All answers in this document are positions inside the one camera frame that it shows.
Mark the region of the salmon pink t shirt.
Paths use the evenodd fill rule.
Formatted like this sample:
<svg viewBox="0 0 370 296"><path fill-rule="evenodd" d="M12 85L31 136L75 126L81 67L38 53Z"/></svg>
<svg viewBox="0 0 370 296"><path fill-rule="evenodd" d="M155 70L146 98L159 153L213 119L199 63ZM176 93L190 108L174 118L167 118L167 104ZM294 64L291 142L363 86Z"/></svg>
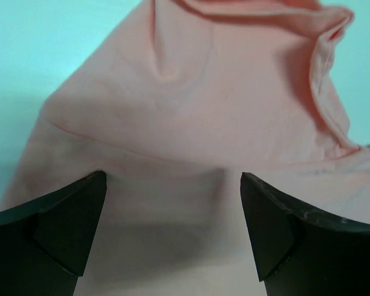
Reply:
<svg viewBox="0 0 370 296"><path fill-rule="evenodd" d="M48 97L0 211L102 170L76 295L264 295L242 173L370 224L370 145L329 75L353 19L319 1L143 1Z"/></svg>

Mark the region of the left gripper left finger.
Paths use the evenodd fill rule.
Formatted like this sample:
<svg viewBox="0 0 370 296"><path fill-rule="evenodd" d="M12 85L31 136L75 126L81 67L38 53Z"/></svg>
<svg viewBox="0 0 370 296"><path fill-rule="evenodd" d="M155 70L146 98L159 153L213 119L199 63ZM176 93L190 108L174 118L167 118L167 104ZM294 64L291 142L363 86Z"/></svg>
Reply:
<svg viewBox="0 0 370 296"><path fill-rule="evenodd" d="M105 201L97 171L0 212L0 296L73 295Z"/></svg>

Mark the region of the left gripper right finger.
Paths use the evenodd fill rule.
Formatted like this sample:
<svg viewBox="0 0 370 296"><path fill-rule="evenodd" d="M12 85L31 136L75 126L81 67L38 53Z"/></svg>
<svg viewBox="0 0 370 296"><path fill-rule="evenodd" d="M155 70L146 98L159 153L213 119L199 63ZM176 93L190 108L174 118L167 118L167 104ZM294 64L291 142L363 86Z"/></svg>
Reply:
<svg viewBox="0 0 370 296"><path fill-rule="evenodd" d="M370 224L285 194L251 173L240 195L268 295L370 295Z"/></svg>

